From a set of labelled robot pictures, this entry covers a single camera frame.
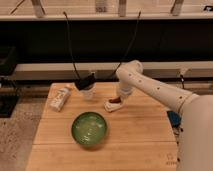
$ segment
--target black object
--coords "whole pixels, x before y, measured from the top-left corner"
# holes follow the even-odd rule
[[[17,95],[0,95],[0,118],[9,118],[17,101]]]
[[[89,75],[83,79],[79,79],[75,82],[75,86],[78,90],[87,89],[89,86],[95,83],[95,76],[94,74]]]
[[[212,5],[206,5],[203,10],[204,11],[213,11],[213,6]]]
[[[17,65],[17,51],[15,47],[0,46],[0,76],[9,76]]]
[[[181,118],[180,116],[173,112],[173,111],[167,111],[167,116],[169,118],[169,121],[172,125],[172,127],[178,127],[181,123]]]

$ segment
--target cup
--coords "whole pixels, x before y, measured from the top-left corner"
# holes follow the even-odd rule
[[[87,89],[81,90],[85,100],[91,100],[93,98],[93,86],[90,86]]]

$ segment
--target black cable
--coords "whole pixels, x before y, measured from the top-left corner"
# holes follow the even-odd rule
[[[24,3],[24,1],[25,1],[25,0],[20,1],[20,2],[16,5],[16,7],[10,12],[10,14],[13,14],[20,6]]]
[[[69,18],[67,16],[67,13],[64,11],[63,14],[65,15],[66,17],[66,21],[67,21],[67,40],[68,40],[68,48],[69,48],[69,54],[70,54],[70,57],[72,59],[72,64],[73,64],[73,67],[75,69],[75,73],[78,77],[78,79],[81,79],[80,77],[80,74],[78,73],[78,70],[76,68],[76,65],[75,65],[75,60],[74,60],[74,57],[73,57],[73,50],[72,50],[72,40],[71,40],[71,33],[70,33],[70,24],[69,24]]]
[[[71,41],[71,34],[70,34],[70,25],[69,25],[69,19],[67,17],[67,13],[66,12],[63,12],[63,14],[65,15],[66,17],[66,21],[67,21],[67,36],[68,36],[68,42],[69,42],[69,53],[70,53],[70,56],[72,58],[72,63],[73,63],[73,66],[74,66],[74,69],[75,69],[75,73],[76,75],[78,76],[79,79],[81,79],[78,71],[77,71],[77,68],[76,68],[76,65],[75,65],[75,60],[74,60],[74,57],[73,57],[73,51],[72,51],[72,41]],[[104,80],[108,80],[110,79],[112,76],[115,75],[117,69],[121,66],[121,64],[124,62],[124,60],[126,59],[126,57],[128,56],[129,54],[129,51],[131,50],[134,42],[135,42],[135,39],[136,39],[136,36],[137,36],[137,31],[138,31],[138,24],[139,24],[139,21],[140,21],[140,16],[141,16],[141,11],[139,11],[138,13],[138,17],[137,17],[137,22],[136,22],[136,25],[135,25],[135,29],[134,29],[134,33],[133,33],[133,36],[132,36],[132,39],[130,40],[130,43],[128,44],[127,46],[127,49],[124,53],[124,56],[121,58],[118,66],[115,68],[115,70]]]
[[[134,44],[136,36],[137,36],[138,24],[139,24],[139,21],[140,21],[140,17],[141,17],[141,11],[139,11],[139,13],[138,13],[138,17],[137,17],[137,22],[136,22],[136,25],[135,25],[134,33],[133,33],[132,39],[131,39],[131,41],[130,41],[130,43],[129,43],[129,45],[128,45],[125,53],[124,53],[124,56],[121,58],[118,66],[115,68],[115,70],[105,80],[110,79],[112,76],[115,75],[117,69],[121,66],[121,64],[124,62],[124,60],[126,59],[127,55],[129,54],[129,51],[132,48],[132,45]]]
[[[182,75],[182,74],[180,75],[180,79],[181,79],[182,89],[185,89],[185,85],[184,85],[184,77],[183,77],[183,75]]]

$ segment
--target wood grain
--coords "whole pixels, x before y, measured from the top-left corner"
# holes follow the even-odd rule
[[[30,171],[175,171],[175,143],[113,143],[85,150],[76,145],[33,147]]]
[[[116,96],[116,83],[96,83],[91,101],[72,84],[62,111],[54,112],[49,103],[64,86],[50,88],[27,171],[175,171],[177,145],[162,104],[135,90],[121,110],[108,113],[103,105]],[[90,150],[71,136],[74,119],[86,111],[100,113],[109,128],[105,139]]]

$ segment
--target gray floor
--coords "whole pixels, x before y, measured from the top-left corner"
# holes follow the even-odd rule
[[[46,97],[23,96],[10,119],[0,118],[0,171],[24,171]]]

